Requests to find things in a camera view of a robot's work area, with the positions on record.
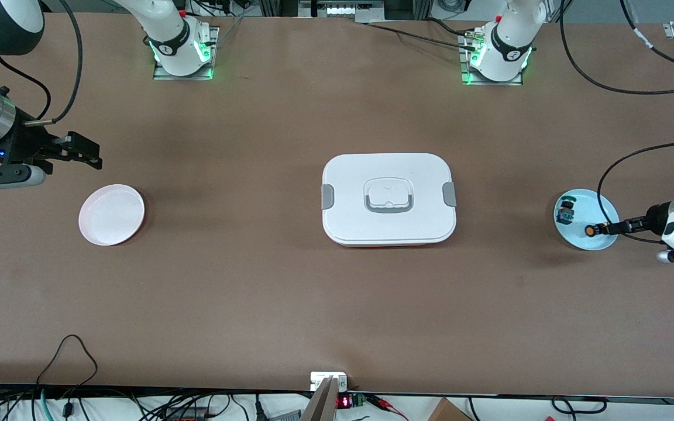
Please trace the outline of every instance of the light blue plate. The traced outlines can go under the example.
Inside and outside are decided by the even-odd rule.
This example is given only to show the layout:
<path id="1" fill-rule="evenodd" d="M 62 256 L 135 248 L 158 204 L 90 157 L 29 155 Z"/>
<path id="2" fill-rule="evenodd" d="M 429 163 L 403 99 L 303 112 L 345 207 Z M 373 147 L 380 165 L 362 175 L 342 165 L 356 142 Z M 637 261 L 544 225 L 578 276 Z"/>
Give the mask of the light blue plate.
<path id="1" fill-rule="evenodd" d="M 573 222 L 565 225 L 556 222 L 558 215 L 558 207 L 563 202 L 563 197 L 570 195 L 576 199 L 573 203 Z M 610 217 L 611 222 L 616 223 L 620 221 L 618 218 L 618 211 L 609 200 L 602 196 L 602 205 L 607 211 L 607 216 Z M 596 235 L 588 237 L 584 229 L 586 226 L 594 224 L 606 223 L 605 216 L 600 210 L 600 205 L 597 203 L 597 194 L 588 189 L 573 189 L 565 192 L 558 198 L 556 207 L 553 209 L 553 222 L 556 224 L 556 229 L 561 234 L 564 240 L 571 245 L 582 250 L 602 250 L 606 249 L 615 243 L 618 239 L 617 235 Z"/>

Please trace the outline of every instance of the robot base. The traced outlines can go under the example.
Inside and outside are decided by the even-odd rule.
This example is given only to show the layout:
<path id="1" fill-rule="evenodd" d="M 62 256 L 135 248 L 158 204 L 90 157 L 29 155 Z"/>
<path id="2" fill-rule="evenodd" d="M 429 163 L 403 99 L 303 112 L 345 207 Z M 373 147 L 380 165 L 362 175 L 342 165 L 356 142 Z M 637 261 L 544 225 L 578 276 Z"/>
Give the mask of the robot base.
<path id="1" fill-rule="evenodd" d="M 199 67 L 199 70 L 190 75 L 171 75 L 163 66 L 161 66 L 158 59 L 155 59 L 155 69 L 153 70 L 153 80 L 211 80 L 215 70 L 215 58 L 217 56 L 217 39 L 220 34 L 220 28 L 217 26 L 209 26 L 209 36 L 202 35 L 202 40 L 209 42 L 209 46 L 201 46 L 201 54 L 209 55 L 209 62 Z"/>
<path id="2" fill-rule="evenodd" d="M 620 221 L 618 211 L 605 196 L 602 196 L 602 205 L 613 223 Z M 618 237 L 617 235 L 589 237 L 584 232 L 586 226 L 607 222 L 597 203 L 596 192 L 588 189 L 573 189 L 562 194 L 553 209 L 553 222 L 561 237 L 581 250 L 604 250 L 612 246 Z"/>
<path id="3" fill-rule="evenodd" d="M 463 46 L 471 46 L 472 43 L 466 37 L 462 35 L 457 36 L 457 42 Z M 512 80 L 505 82 L 495 82 L 493 80 L 487 79 L 474 67 L 470 66 L 470 61 L 473 59 L 475 53 L 473 51 L 467 51 L 463 48 L 459 49 L 459 61 L 462 65 L 462 82 L 465 85 L 503 85 L 503 86 L 521 86 L 524 83 L 524 77 L 522 77 L 522 70 L 519 74 L 514 77 Z"/>

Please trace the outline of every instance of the gray latch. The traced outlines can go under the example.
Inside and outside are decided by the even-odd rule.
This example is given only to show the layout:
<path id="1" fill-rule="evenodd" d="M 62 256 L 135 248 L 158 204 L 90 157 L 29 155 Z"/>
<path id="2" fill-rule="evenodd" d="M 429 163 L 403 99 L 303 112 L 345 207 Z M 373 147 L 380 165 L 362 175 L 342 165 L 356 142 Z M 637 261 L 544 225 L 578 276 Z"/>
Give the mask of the gray latch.
<path id="1" fill-rule="evenodd" d="M 446 203 L 447 206 L 456 208 L 457 194 L 454 193 L 454 182 L 449 181 L 449 183 L 444 183 L 441 190 L 443 192 L 443 202 Z"/>
<path id="2" fill-rule="evenodd" d="M 335 205 L 335 189 L 332 184 L 321 185 L 321 210 L 325 211 Z"/>

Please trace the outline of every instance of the cable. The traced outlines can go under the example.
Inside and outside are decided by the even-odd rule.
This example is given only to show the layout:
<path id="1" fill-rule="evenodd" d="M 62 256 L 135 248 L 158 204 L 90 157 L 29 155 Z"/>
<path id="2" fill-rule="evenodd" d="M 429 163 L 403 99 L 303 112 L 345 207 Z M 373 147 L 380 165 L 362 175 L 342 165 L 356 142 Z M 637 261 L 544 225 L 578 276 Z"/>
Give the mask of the cable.
<path id="1" fill-rule="evenodd" d="M 46 405 L 46 390 L 44 389 L 40 390 L 40 406 L 43 407 L 43 413 L 46 414 L 46 419 L 48 419 L 48 421 L 54 421 L 54 417 L 51 416 L 49 406 Z"/>
<path id="2" fill-rule="evenodd" d="M 64 336 L 64 338 L 59 342 L 59 347 L 56 348 L 56 352 L 54 353 L 54 356 L 51 357 L 51 361 L 49 361 L 48 364 L 46 364 L 46 367 L 43 368 L 43 370 L 40 371 L 40 374 L 38 377 L 35 379 L 35 386 L 37 387 L 40 384 L 40 378 L 42 378 L 43 374 L 48 371 L 49 368 L 51 368 L 51 365 L 56 361 L 56 357 L 59 356 L 59 351 L 61 351 L 61 347 L 64 346 L 64 342 L 67 341 L 69 338 L 75 338 L 77 341 L 80 342 L 80 346 L 82 346 L 82 351 L 85 352 L 85 355 L 88 356 L 90 361 L 93 363 L 93 374 L 90 375 L 90 377 L 86 378 L 83 380 L 80 384 L 77 385 L 76 388 L 83 386 L 85 383 L 88 381 L 91 381 L 93 377 L 95 377 L 96 374 L 98 374 L 98 363 L 95 360 L 95 358 L 90 354 L 90 351 L 88 351 L 87 347 L 85 346 L 85 342 L 82 341 L 82 338 L 80 338 L 78 335 L 75 335 L 74 333 L 69 334 Z"/>
<path id="3" fill-rule="evenodd" d="M 85 416 L 85 421 L 90 421 L 88 411 L 85 410 L 85 405 L 82 404 L 82 396 L 77 396 L 77 400 L 80 402 L 80 409 L 82 409 L 82 415 Z"/>
<path id="4" fill-rule="evenodd" d="M 52 118 L 50 120 L 40 120 L 39 118 L 35 122 L 26 122 L 24 123 L 26 127 L 55 125 L 56 123 L 61 122 L 61 120 L 67 116 L 70 109 L 72 109 L 72 105 L 74 105 L 74 101 L 75 99 L 77 99 L 77 91 L 80 90 L 80 80 L 82 79 L 82 55 L 83 55 L 82 33 L 80 33 L 80 25 L 77 24 L 77 18 L 74 17 L 74 13 L 67 4 L 67 1 L 59 0 L 59 3 L 61 3 L 61 5 L 64 7 L 64 10 L 67 11 L 67 15 L 69 15 L 69 20 L 72 21 L 72 27 L 74 27 L 74 35 L 77 38 L 77 74 L 75 74 L 74 77 L 72 96 L 70 96 L 69 102 L 67 103 L 67 106 L 64 107 L 64 111 L 62 111 L 61 114 L 57 115 L 55 118 Z"/>
<path id="5" fill-rule="evenodd" d="M 475 421 L 480 421 L 479 416 L 477 416 L 477 412 L 475 411 L 475 404 L 473 404 L 473 399 L 471 396 L 467 397 L 467 400 L 470 402 L 470 410 L 473 413 L 473 416 L 475 417 Z"/>
<path id="6" fill-rule="evenodd" d="M 441 45 L 445 45 L 445 46 L 453 46 L 454 48 L 461 48 L 461 49 L 467 50 L 467 51 L 475 51 L 475 47 L 473 47 L 473 46 L 463 46 L 463 45 L 459 45 L 457 43 L 450 43 L 450 42 L 441 41 L 441 40 L 434 40 L 433 38 L 423 37 L 423 35 L 410 34 L 410 32 L 400 31 L 399 29 L 394 29 L 393 27 L 376 26 L 376 25 L 372 25 L 372 24 L 369 24 L 369 23 L 364 23 L 364 25 L 370 26 L 370 27 L 376 27 L 376 29 L 383 29 L 384 31 L 395 32 L 396 34 L 407 35 L 408 37 L 413 37 L 413 38 L 417 38 L 419 40 L 428 41 L 429 43 L 437 43 L 437 44 L 441 44 Z"/>
<path id="7" fill-rule="evenodd" d="M 409 418 L 407 418 L 403 413 L 401 413 L 398 409 L 396 409 L 394 407 L 392 407 L 389 411 L 391 413 L 396 413 L 397 415 L 401 416 L 402 418 L 404 418 L 404 421 L 410 421 Z"/>
<path id="8" fill-rule="evenodd" d="M 8 408 L 7 408 L 7 412 L 5 412 L 5 416 L 2 418 L 2 421 L 7 421 L 7 420 L 9 419 L 9 414 L 12 412 L 12 410 L 14 410 L 14 408 L 15 408 L 15 407 L 17 406 L 17 404 L 22 400 L 22 398 L 25 397 L 26 394 L 27 394 L 27 390 L 26 390 L 25 392 L 22 392 L 22 393 L 19 395 L 19 397 L 17 398 L 17 400 L 15 400 L 15 402 L 12 404 L 11 407 L 8 407 Z"/>
<path id="9" fill-rule="evenodd" d="M 236 397 L 235 397 L 235 396 L 233 396 L 233 395 L 229 395 L 229 396 L 231 397 L 231 400 L 233 400 L 233 403 L 235 403 L 236 405 L 238 405 L 238 406 L 241 407 L 241 410 L 243 410 L 243 415 L 246 416 L 246 421 L 250 421 L 250 420 L 249 420 L 249 413 L 246 412 L 246 408 L 244 408 L 243 405 L 241 405 L 240 403 L 238 403 L 238 401 L 236 400 Z"/>
<path id="10" fill-rule="evenodd" d="M 564 13 L 563 8 L 565 6 L 565 0 L 561 0 L 561 13 Z M 566 41 L 566 33 L 565 29 L 563 27 L 563 16 L 561 16 L 561 19 L 559 19 L 559 27 L 561 30 L 561 41 L 563 43 L 563 49 L 566 53 L 566 56 L 569 58 L 569 62 L 572 65 L 573 69 L 575 69 L 578 74 L 581 75 L 584 79 L 588 80 L 589 83 L 592 83 L 592 85 L 595 85 L 599 88 L 606 89 L 608 91 L 612 92 L 618 92 L 620 94 L 631 94 L 631 95 L 664 95 L 664 94 L 674 94 L 674 89 L 668 89 L 665 91 L 632 91 L 630 89 L 621 89 L 621 88 L 613 88 L 612 86 L 605 85 L 604 83 L 597 82 L 596 80 L 592 79 L 588 74 L 584 72 L 584 70 L 581 70 L 581 67 L 576 63 L 576 61 L 573 59 L 572 54 L 570 53 L 570 48 L 569 48 L 569 43 Z"/>
<path id="11" fill-rule="evenodd" d="M 41 370 L 38 377 L 35 379 L 34 396 L 33 396 L 33 400 L 30 402 L 30 414 L 32 414 L 34 421 L 35 421 L 35 390 L 37 390 L 37 387 L 40 384 L 40 378 L 43 376 L 43 374 L 46 373 L 46 371 L 48 371 L 49 368 L 51 368 L 51 365 L 54 363 L 54 361 L 56 361 L 56 357 L 59 356 L 59 352 L 61 351 L 61 347 L 64 346 L 64 342 L 67 341 L 67 339 L 69 339 L 69 338 L 75 338 L 75 339 L 77 339 L 77 341 L 80 342 L 80 346 L 82 346 L 82 351 L 85 352 L 85 355 L 88 356 L 88 358 L 90 359 L 90 362 L 93 363 L 93 372 L 88 378 L 86 378 L 85 380 L 83 380 L 82 382 L 77 384 L 77 386 L 71 387 L 67 391 L 67 403 L 64 405 L 64 408 L 65 408 L 64 413 L 67 413 L 66 407 L 71 406 L 70 400 L 72 399 L 72 392 L 74 390 L 80 388 L 81 386 L 83 386 L 88 381 L 91 381 L 93 379 L 93 377 L 95 377 L 96 374 L 98 374 L 98 363 L 95 360 L 95 358 L 92 356 L 92 354 L 90 354 L 90 351 L 88 351 L 88 347 L 85 346 L 85 342 L 83 342 L 82 338 L 80 338 L 78 335 L 75 335 L 75 334 L 70 334 L 70 335 L 64 336 L 64 338 L 61 340 L 61 342 L 59 342 L 59 347 L 56 348 L 56 352 L 54 353 L 54 356 L 51 357 L 51 360 L 49 361 L 49 363 L 46 364 L 46 366 L 43 368 L 43 370 Z M 44 389 L 41 389 L 40 390 L 41 405 L 43 405 L 44 411 L 47 411 L 48 408 L 46 408 L 44 394 L 45 394 Z"/>
<path id="12" fill-rule="evenodd" d="M 658 50 L 657 47 L 655 47 L 652 43 L 650 43 L 649 40 L 647 40 L 647 37 L 645 37 L 644 34 L 642 34 L 641 31 L 639 31 L 639 28 L 636 27 L 636 25 L 634 24 L 634 20 L 631 18 L 631 14 L 628 13 L 628 8 L 625 5 L 625 0 L 620 0 L 620 7 L 621 9 L 623 9 L 623 16 L 625 16 L 625 21 L 628 22 L 628 25 L 631 27 L 631 29 L 634 30 L 634 33 L 637 35 L 637 37 L 639 37 L 639 39 L 644 41 L 644 43 L 649 47 L 649 49 L 652 50 L 657 56 L 660 56 L 661 58 L 664 58 L 665 60 L 674 63 L 674 58 L 672 58 L 671 56 L 667 56 L 665 53 Z"/>
<path id="13" fill-rule="evenodd" d="M 209 9 L 212 9 L 212 10 L 215 10 L 215 11 L 221 11 L 222 13 L 225 13 L 226 15 L 229 14 L 229 15 L 236 16 L 235 13 L 233 13 L 232 11 L 227 11 L 227 10 L 225 10 L 225 9 L 223 9 L 223 8 L 218 8 L 217 6 L 213 6 L 213 5 L 203 5 L 203 3 L 200 2 L 199 0 L 194 0 L 194 2 L 195 2 L 200 8 L 203 8 L 204 10 L 206 10 L 207 13 L 211 14 L 211 16 L 215 16 L 215 14 L 212 13 L 212 11 L 209 10 Z"/>
<path id="14" fill-rule="evenodd" d="M 444 21 L 442 21 L 441 19 L 436 19 L 436 18 L 434 18 L 434 17 L 428 17 L 428 18 L 426 18 L 425 20 L 427 20 L 427 21 L 429 21 L 429 22 L 435 22 L 435 23 L 439 24 L 439 26 L 443 27 L 444 31 L 449 32 L 449 33 L 452 33 L 452 34 L 454 34 L 454 35 L 459 35 L 459 36 L 462 36 L 462 37 L 466 34 L 466 32 L 474 31 L 474 30 L 475 30 L 473 27 L 471 27 L 470 29 L 463 29 L 463 30 L 461 30 L 461 31 L 456 31 L 455 29 L 451 29 L 451 27 L 449 27 L 449 26 L 448 26 Z"/>
<path id="15" fill-rule="evenodd" d="M 607 175 L 610 173 L 610 171 L 613 170 L 613 168 L 618 166 L 618 164 L 622 163 L 625 160 L 628 160 L 628 158 L 630 157 L 635 157 L 636 155 L 643 154 L 644 152 L 656 151 L 657 149 L 664 149 L 664 147 L 674 147 L 674 142 L 657 144 L 657 146 L 644 147 L 644 149 L 633 151 L 631 152 L 631 154 L 626 155 L 625 157 L 615 161 L 611 166 L 607 167 L 607 170 L 605 170 L 605 173 L 603 173 L 602 177 L 600 178 L 600 182 L 597 183 L 597 204 L 599 205 L 602 214 L 605 216 L 605 220 L 607 221 L 607 223 L 609 224 L 613 223 L 612 221 L 610 221 L 610 217 L 607 216 L 607 211 L 605 210 L 605 207 L 602 205 L 602 194 L 601 194 L 602 183 L 605 181 L 605 178 L 607 178 Z M 621 234 L 625 237 L 631 238 L 631 240 L 641 241 L 642 243 L 664 244 L 664 242 L 659 240 L 647 240 L 645 238 L 634 237 L 633 235 L 626 234 L 623 232 L 621 232 Z"/>
<path id="16" fill-rule="evenodd" d="M 107 5 L 111 6 L 112 8 L 115 8 L 115 10 L 120 10 L 120 11 L 125 11 L 126 9 L 123 8 L 120 5 L 117 5 L 114 2 L 109 2 L 109 0 L 101 0 L 101 2 L 106 3 Z"/>
<path id="17" fill-rule="evenodd" d="M 207 411 L 208 411 L 208 413 L 209 413 L 209 404 L 212 403 L 213 397 L 215 397 L 215 395 L 210 395 L 210 396 L 209 396 L 209 402 L 207 403 Z M 222 408 L 222 410 L 220 410 L 220 412 L 218 412 L 218 413 L 211 413 L 211 414 L 209 414 L 208 418 L 215 418 L 216 416 L 219 416 L 221 413 L 225 412 L 225 410 L 228 409 L 228 407 L 231 405 L 231 396 L 230 396 L 230 395 L 227 395 L 227 397 L 228 397 L 228 403 L 225 404 L 225 408 Z"/>
<path id="18" fill-rule="evenodd" d="M 554 410 L 557 410 L 557 411 L 560 412 L 560 413 L 566 413 L 566 414 L 569 414 L 569 415 L 572 416 L 573 421 L 578 421 L 578 420 L 576 419 L 576 411 L 573 410 L 573 407 L 572 407 L 572 405 L 570 404 L 570 402 L 567 401 L 566 399 L 563 399 L 563 401 L 565 402 L 566 406 L 569 407 L 569 412 L 564 412 L 564 411 L 562 411 L 560 408 L 556 407 L 556 397 L 553 397 L 553 400 L 551 400 L 551 405 L 553 405 L 553 409 L 554 409 Z"/>
<path id="19" fill-rule="evenodd" d="M 230 27 L 227 29 L 227 31 L 225 31 L 225 34 L 223 34 L 222 37 L 220 37 L 220 38 L 217 40 L 217 45 L 220 45 L 220 44 L 222 43 L 222 41 L 225 40 L 225 37 L 227 37 L 227 35 L 230 34 L 230 32 L 233 31 L 233 29 L 235 29 L 235 27 L 238 26 L 238 24 L 240 24 L 241 19 L 243 19 L 243 17 L 246 16 L 247 13 L 249 13 L 249 12 L 252 11 L 252 10 L 254 10 L 254 8 L 255 8 L 255 7 L 253 7 L 253 8 L 248 8 L 248 9 L 246 9 L 245 11 L 243 11 L 243 13 L 241 13 L 240 15 L 238 15 L 238 18 L 236 18 L 236 21 L 233 22 L 232 26 L 230 26 Z"/>
<path id="20" fill-rule="evenodd" d="M 556 405 L 556 400 L 565 403 L 566 406 L 569 407 L 569 410 L 562 410 L 561 408 L 559 408 L 558 405 Z M 554 396 L 551 399 L 551 406 L 553 407 L 554 410 L 557 410 L 559 413 L 571 415 L 573 421 L 577 421 L 576 415 L 578 413 L 584 415 L 596 415 L 598 413 L 603 413 L 607 409 L 607 400 L 600 400 L 600 402 L 602 403 L 602 407 L 597 408 L 596 410 L 573 410 L 573 406 L 570 404 L 569 400 L 565 399 L 563 396 Z"/>
<path id="21" fill-rule="evenodd" d="M 43 115 L 46 115 L 46 112 L 48 112 L 49 108 L 51 107 L 51 91 L 49 91 L 48 87 L 43 82 L 40 82 L 40 80 L 35 79 L 35 77 L 32 77 L 31 75 L 9 64 L 7 61 L 5 61 L 5 59 L 2 58 L 2 56 L 0 56 L 0 63 L 2 64 L 2 66 L 7 67 L 7 69 L 10 70 L 11 72 L 14 72 L 14 74 L 20 75 L 21 77 L 29 80 L 30 82 L 35 83 L 41 89 L 43 89 L 43 93 L 46 94 L 46 104 L 45 106 L 43 106 L 43 111 L 41 111 L 38 117 L 35 117 L 35 119 L 40 120 L 41 118 L 43 118 Z"/>

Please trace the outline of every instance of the table surface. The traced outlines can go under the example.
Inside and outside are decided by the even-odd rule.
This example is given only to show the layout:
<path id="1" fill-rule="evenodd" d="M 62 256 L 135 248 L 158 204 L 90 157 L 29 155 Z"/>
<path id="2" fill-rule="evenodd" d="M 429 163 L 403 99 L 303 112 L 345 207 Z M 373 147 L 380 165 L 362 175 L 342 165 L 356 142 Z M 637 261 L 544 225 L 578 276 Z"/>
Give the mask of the table surface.
<path id="1" fill-rule="evenodd" d="M 460 81 L 452 48 L 341 19 L 244 19 L 209 82 L 153 82 L 131 16 L 78 14 L 85 69 L 54 134 L 101 144 L 104 169 L 56 163 L 39 187 L 0 191 L 0 382 L 33 382 L 67 333 L 99 362 L 93 384 L 303 389 L 342 370 L 364 390 L 674 396 L 674 265 L 621 238 L 565 246 L 567 189 L 618 157 L 674 141 L 674 95 L 602 91 L 543 27 L 522 87 Z M 231 19 L 220 19 L 223 30 Z M 74 77 L 66 16 L 11 63 L 53 90 Z M 395 22 L 453 37 L 429 22 Z M 674 88 L 674 65 L 625 26 L 568 26 L 602 82 Z M 674 55 L 661 29 L 645 31 Z M 37 113 L 43 94 L 0 67 Z M 457 228 L 433 246 L 349 249 L 321 226 L 321 171 L 339 154 L 443 157 Z M 80 235 L 106 184 L 145 195 L 122 246 Z M 674 150 L 628 160 L 604 194 L 621 216 L 674 199 Z M 70 343 L 44 381 L 91 366 Z"/>

